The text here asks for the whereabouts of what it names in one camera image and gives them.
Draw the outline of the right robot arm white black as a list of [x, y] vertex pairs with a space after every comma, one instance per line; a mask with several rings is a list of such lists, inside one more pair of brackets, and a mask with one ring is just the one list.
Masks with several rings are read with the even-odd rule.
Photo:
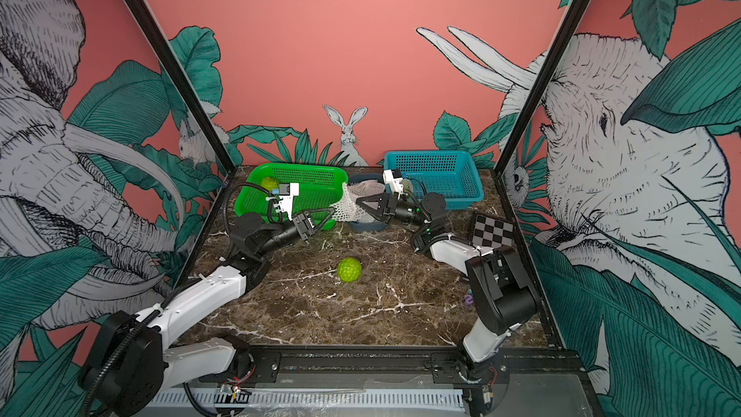
[[411, 239], [414, 252], [466, 276], [478, 314], [462, 342], [472, 362], [490, 359], [513, 331], [538, 312], [540, 297], [534, 282], [511, 247], [513, 224], [476, 212], [467, 241], [445, 229], [446, 200], [438, 193], [417, 200], [383, 192], [358, 198], [356, 205], [380, 222], [395, 219], [417, 225]]

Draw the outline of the green custard apple front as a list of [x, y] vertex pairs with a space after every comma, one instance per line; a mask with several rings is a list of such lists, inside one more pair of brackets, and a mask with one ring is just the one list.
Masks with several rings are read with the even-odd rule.
[[361, 275], [362, 264], [355, 258], [344, 258], [337, 266], [337, 276], [342, 282], [355, 282]]

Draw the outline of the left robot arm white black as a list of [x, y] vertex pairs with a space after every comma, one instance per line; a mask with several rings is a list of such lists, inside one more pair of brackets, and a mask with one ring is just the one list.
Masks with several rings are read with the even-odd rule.
[[214, 272], [192, 279], [164, 301], [134, 315], [123, 311], [102, 325], [80, 370], [85, 395], [81, 416], [131, 416], [163, 390], [231, 367], [237, 349], [226, 340], [189, 347], [175, 341], [223, 305], [254, 290], [271, 268], [269, 252], [306, 241], [333, 219], [331, 208], [297, 212], [282, 222], [265, 222], [256, 212], [227, 222], [227, 260]]

